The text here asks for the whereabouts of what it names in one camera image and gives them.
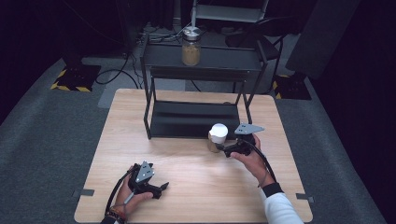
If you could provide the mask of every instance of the white object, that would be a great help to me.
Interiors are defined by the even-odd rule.
[[[228,129],[224,124],[217,123],[209,131],[213,143],[223,144],[227,137]]]

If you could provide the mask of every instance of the gray carpet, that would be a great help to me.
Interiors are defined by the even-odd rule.
[[[84,59],[102,65],[102,71],[123,62]],[[84,185],[117,86],[50,90],[63,67],[62,60],[50,67],[0,127],[0,223],[75,223],[73,193]],[[309,81],[305,84],[311,101],[276,100],[276,105],[305,192],[315,199],[312,223],[386,223]]]

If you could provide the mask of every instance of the person's arm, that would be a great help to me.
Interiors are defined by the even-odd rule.
[[[153,197],[151,192],[136,194],[132,199],[125,203],[125,200],[132,194],[128,187],[130,176],[127,175],[122,182],[122,186],[117,193],[116,203],[110,207],[110,210],[105,214],[101,224],[126,224],[128,216],[136,209],[136,207],[145,200]]]
[[[255,134],[253,134],[253,137],[256,142],[256,148],[260,149],[260,139]],[[262,197],[264,199],[264,212],[268,223],[303,223],[280,185],[269,174],[259,154],[252,151],[248,156],[245,156],[233,152],[231,157],[244,163],[245,167],[259,181],[259,187],[262,188]]]

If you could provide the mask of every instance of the black metal stand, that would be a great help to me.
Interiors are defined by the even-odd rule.
[[[243,97],[248,123],[252,123],[249,106],[253,99],[267,62],[260,63],[258,49],[201,48],[201,61],[195,66],[186,66],[181,61],[180,45],[150,44],[146,36],[140,62],[144,79],[147,106],[144,117],[148,139],[151,137],[207,138],[215,123],[223,123],[229,130],[240,124],[238,102]],[[150,89],[146,68],[150,70]],[[255,86],[249,98],[245,83],[248,77],[257,75]],[[241,88],[235,95],[235,102],[191,103],[162,101],[157,99],[155,78],[239,82]],[[154,100],[149,124],[151,99]],[[228,139],[235,139],[229,132]]]

